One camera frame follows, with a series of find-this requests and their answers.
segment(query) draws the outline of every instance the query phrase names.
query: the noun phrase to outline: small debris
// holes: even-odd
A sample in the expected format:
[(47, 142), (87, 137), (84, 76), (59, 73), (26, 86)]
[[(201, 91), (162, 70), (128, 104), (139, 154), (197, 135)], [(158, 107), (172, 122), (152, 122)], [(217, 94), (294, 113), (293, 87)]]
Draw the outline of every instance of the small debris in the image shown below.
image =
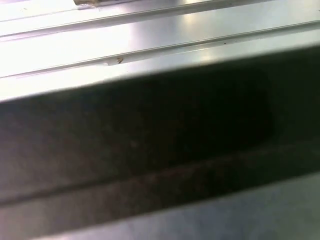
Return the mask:
[(99, 4), (99, 0), (73, 0), (76, 5), (93, 5)]
[(123, 60), (124, 60), (124, 59), (123, 59), (122, 57), (118, 57), (118, 58), (116, 59), (116, 61), (118, 62), (118, 64), (122, 63)]

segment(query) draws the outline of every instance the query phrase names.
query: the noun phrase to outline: blurry object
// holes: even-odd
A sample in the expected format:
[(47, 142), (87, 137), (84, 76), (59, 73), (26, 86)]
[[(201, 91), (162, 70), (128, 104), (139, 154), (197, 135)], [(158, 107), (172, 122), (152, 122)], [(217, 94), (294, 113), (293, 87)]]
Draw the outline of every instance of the blurry object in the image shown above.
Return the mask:
[(74, 0), (76, 5), (93, 5), (96, 6), (100, 1), (99, 0)]
[(123, 59), (122, 57), (118, 57), (118, 58), (116, 59), (116, 61), (117, 61), (118, 64), (122, 63), (123, 60), (124, 60), (124, 59)]

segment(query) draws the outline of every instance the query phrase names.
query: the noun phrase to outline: metal groove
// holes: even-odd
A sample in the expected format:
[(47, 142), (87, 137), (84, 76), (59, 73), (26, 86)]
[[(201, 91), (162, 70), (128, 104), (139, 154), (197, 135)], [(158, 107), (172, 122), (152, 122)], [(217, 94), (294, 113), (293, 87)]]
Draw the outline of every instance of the metal groove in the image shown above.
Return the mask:
[(0, 41), (8, 41), (40, 35), (54, 34), (66, 31), (85, 30), (90, 28), (110, 27), (114, 25), (142, 22), (161, 17), (178, 16), (183, 14), (198, 13), (210, 10), (218, 10), (230, 7), (244, 6), (274, 0), (208, 0), (204, 2), (188, 3), (178, 6), (131, 12), (90, 20), (69, 22), (27, 31), (14, 32), (0, 35)]
[(190, 42), (184, 42), (184, 43), (179, 43), (174, 45), (167, 45), (162, 47), (132, 51), (125, 54), (103, 56), (103, 57), (98, 57), (94, 59), (77, 61), (70, 64), (55, 65), (52, 67), (41, 68), (41, 69), (32, 70), (28, 72), (21, 72), (17, 74), (2, 76), (0, 77), (0, 79), (7, 78), (7, 77), (22, 77), (22, 76), (28, 76), (28, 75), (36, 75), (41, 73), (59, 71), (63, 69), (101, 64), (101, 63), (106, 63), (107, 61), (110, 61), (110, 60), (115, 60), (117, 58), (126, 59), (128, 57), (133, 58), (134, 56), (149, 55), (149, 57), (144, 58), (144, 59), (147, 59), (147, 58), (150, 58), (150, 55), (156, 55), (158, 53), (163, 53), (163, 52), (174, 50), (174, 49), (182, 49), (182, 48), (204, 45), (204, 44), (216, 44), (215, 46), (211, 46), (211, 47), (216, 47), (216, 46), (224, 45), (227, 42), (228, 44), (247, 42), (247, 41), (255, 40), (259, 38), (270, 38), (270, 37), (279, 36), (279, 35), (294, 34), (297, 32), (302, 33), (302, 32), (307, 32), (311, 30), (316, 30), (319, 28), (320, 28), (320, 20), (316, 20), (316, 21), (310, 21), (310, 22), (274, 27), (274, 28), (267, 28), (267, 29), (257, 30), (257, 31), (249, 31), (249, 32), (244, 32), (240, 34), (233, 34), (233, 35), (227, 35), (227, 36), (221, 36), (221, 37), (215, 37), (215, 38), (207, 38), (203, 40), (190, 41)]

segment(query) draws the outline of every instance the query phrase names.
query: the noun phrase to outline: metal surface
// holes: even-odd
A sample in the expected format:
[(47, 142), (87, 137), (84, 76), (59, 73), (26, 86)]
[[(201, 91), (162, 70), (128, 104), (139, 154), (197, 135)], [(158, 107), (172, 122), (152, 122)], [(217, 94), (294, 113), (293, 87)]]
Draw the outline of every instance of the metal surface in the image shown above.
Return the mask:
[[(224, 220), (217, 239), (226, 228), (227, 239), (260, 237), (260, 226), (250, 227), (256, 217), (279, 220), (280, 236), (299, 236), (286, 227), (299, 225), (303, 207), (283, 212), (288, 225), (270, 212), (291, 199), (299, 206), (311, 194), (308, 180), (119, 228), (83, 228), (319, 171), (318, 0), (147, 0), (82, 10), (72, 0), (51, 3), (0, 7), (1, 240), (108, 239), (117, 231), (169, 239), (162, 228), (174, 239), (206, 239), (215, 228), (205, 213)], [(21, 12), (25, 6), (35, 8)], [(303, 187), (301, 198), (288, 186)], [(258, 210), (282, 191), (271, 211)], [(229, 208), (234, 215), (219, 212)], [(198, 218), (174, 226), (194, 226), (188, 236), (163, 223), (188, 214)], [(318, 212), (312, 217), (316, 225)]]
[(0, 35), (0, 41), (56, 32), (108, 27), (268, 1), (270, 0), (136, 0), (127, 1), (129, 3), (91, 8), (85, 11), (75, 9), (62, 12), (60, 10), (56, 13), (53, 12), (51, 15), (42, 14), (39, 17), (2, 23), (1, 27), (6, 31)]
[(37, 240), (320, 238), (320, 175)]
[(317, 1), (308, 4), (304, 1), (271, 1), (5, 41), (0, 43), (0, 77), (74, 67), (166, 46), (196, 45), (243, 33), (253, 32), (254, 35), (254, 31), (266, 29), (283, 27), (285, 30), (286, 26), (308, 26), (307, 23), (318, 28), (318, 5)]

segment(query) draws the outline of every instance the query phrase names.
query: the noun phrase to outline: silver metal sheet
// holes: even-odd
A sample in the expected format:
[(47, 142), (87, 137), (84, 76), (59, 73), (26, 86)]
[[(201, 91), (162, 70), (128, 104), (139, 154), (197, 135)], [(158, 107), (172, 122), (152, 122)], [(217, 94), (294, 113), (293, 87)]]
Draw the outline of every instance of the silver metal sheet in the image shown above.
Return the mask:
[(318, 1), (271, 1), (0, 43), (0, 77), (320, 20)]
[(112, 66), (100, 63), (25, 77), (7, 77), (0, 80), (0, 101), (318, 45), (320, 29), (215, 47), (202, 46), (204, 49), (200, 46), (200, 49), (188, 52)]
[(5, 29), (0, 34), (0, 41), (19, 39), (30, 36), (50, 34), (62, 31), (107, 27), (118, 24), (126, 24), (144, 21), (165, 16), (189, 14), (234, 6), (247, 5), (270, 0), (122, 0), (120, 4), (90, 7), (79, 11), (77, 8), (67, 7), (64, 2), (46, 5), (34, 3), (32, 6), (19, 6), (12, 9), (4, 9), (3, 18), (12, 18), (17, 11), (26, 16), (34, 16), (29, 19), (16, 19), (3, 22), (0, 26)]

